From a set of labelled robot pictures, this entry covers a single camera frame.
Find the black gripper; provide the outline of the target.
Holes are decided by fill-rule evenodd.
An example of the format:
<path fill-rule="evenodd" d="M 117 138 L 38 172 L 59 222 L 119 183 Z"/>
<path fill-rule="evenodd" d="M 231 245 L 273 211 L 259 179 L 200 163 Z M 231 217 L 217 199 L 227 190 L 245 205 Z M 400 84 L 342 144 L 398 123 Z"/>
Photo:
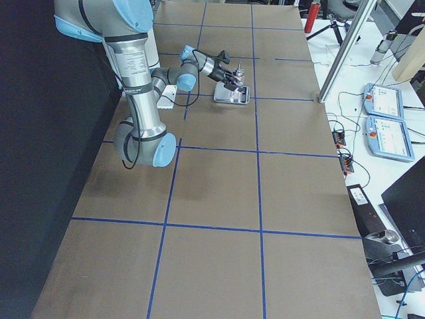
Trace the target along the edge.
<path fill-rule="evenodd" d="M 234 69 L 231 72 L 220 64 L 215 64 L 208 77 L 216 82 L 223 82 L 224 87 L 231 92 L 241 91 L 242 83 L 239 80 L 244 79 L 244 70 Z"/>

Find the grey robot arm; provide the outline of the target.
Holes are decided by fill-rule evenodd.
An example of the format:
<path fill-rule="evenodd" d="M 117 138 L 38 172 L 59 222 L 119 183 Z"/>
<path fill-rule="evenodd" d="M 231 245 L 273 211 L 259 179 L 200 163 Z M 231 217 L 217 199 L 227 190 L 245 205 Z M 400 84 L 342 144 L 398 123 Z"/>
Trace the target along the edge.
<path fill-rule="evenodd" d="M 131 112 L 114 136 L 115 150 L 123 162 L 153 167 L 171 163 L 176 137 L 167 131 L 157 109 L 167 86 L 189 92 L 203 74 L 230 92 L 244 90 L 241 76 L 222 67 L 230 62 L 226 51 L 211 56 L 185 46 L 179 67 L 150 64 L 145 48 L 153 32 L 150 1 L 55 1 L 54 19 L 63 35 L 104 43 L 112 53 L 112 72 L 122 85 Z"/>

